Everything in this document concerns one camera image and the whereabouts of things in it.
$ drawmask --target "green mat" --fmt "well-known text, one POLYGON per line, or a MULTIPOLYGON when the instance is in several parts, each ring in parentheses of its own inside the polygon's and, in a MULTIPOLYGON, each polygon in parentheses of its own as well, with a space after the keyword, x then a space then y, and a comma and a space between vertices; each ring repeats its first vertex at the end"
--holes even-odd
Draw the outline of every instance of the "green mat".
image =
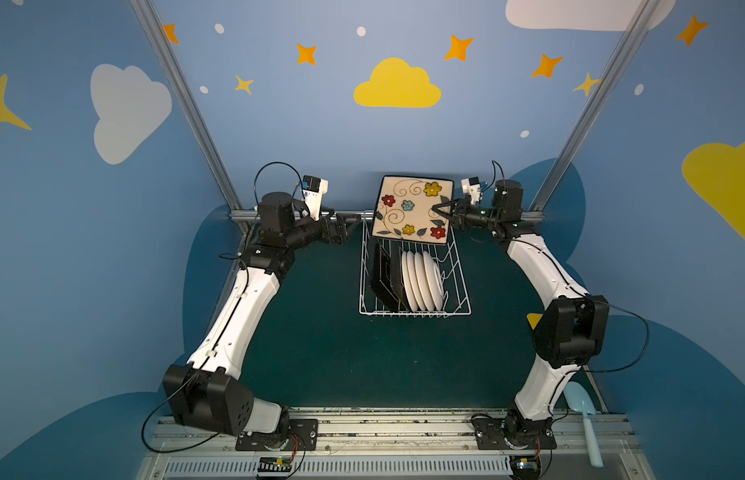
POLYGON ((240 381, 289 406, 508 407, 535 358, 526 316, 543 306, 497 244, 455 238, 472 314, 447 319, 360 315, 359 231, 346 245, 299 250, 240 381))

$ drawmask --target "light blue spoon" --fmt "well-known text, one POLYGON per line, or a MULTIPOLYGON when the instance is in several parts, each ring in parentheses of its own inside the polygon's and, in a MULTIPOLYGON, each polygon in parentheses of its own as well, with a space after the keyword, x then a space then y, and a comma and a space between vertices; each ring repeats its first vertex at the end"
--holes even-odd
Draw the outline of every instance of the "light blue spoon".
POLYGON ((586 448, 589 450, 591 466, 604 467, 602 454, 599 452, 597 444, 597 436, 594 434, 594 427, 591 425, 591 419, 589 418, 589 415, 596 415, 597 413, 589 393, 580 383, 568 382, 565 386, 565 399, 571 410, 583 414, 583 429, 586 431, 586 448))

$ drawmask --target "dish rack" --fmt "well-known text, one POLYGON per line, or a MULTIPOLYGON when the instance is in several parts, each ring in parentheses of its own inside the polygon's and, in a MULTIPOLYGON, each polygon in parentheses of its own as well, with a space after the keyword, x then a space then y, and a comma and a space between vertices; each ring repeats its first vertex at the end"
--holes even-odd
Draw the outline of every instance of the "dish rack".
POLYGON ((377 316, 425 316, 432 318, 446 318, 453 315, 470 315, 471 302, 469 292, 466 290, 463 279, 461 259, 458 256, 458 246, 455 244, 453 228, 447 232, 447 243, 444 245, 421 244, 418 242, 406 242, 402 240, 389 240, 376 238, 370 234, 372 224, 362 222, 362 271, 359 275, 359 313, 363 315, 377 316), (370 268, 373 264, 373 255, 370 245, 379 242, 381 247, 393 256, 400 249, 409 252, 427 252, 439 267, 439 274, 445 289, 445 303, 441 311, 434 312, 399 312, 394 313, 386 309, 383 302, 378 300, 369 286, 370 268))

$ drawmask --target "yellow flower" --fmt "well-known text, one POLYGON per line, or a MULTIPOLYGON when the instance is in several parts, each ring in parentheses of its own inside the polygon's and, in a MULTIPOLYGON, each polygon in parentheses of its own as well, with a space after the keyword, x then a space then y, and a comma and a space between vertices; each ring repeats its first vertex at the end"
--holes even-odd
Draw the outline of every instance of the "yellow flower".
POLYGON ((423 191, 425 192, 426 197, 436 197, 439 195, 439 192, 442 190, 442 187, 439 186, 438 183, 432 182, 427 183, 425 187, 423 187, 423 191))

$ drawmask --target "floral plate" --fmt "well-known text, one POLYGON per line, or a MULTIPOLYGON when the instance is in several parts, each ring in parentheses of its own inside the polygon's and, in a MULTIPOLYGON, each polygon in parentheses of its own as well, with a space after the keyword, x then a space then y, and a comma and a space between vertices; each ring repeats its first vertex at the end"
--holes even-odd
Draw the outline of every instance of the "floral plate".
POLYGON ((452 180, 387 175, 378 192, 372 236, 446 244, 448 221, 431 207, 452 199, 452 180))

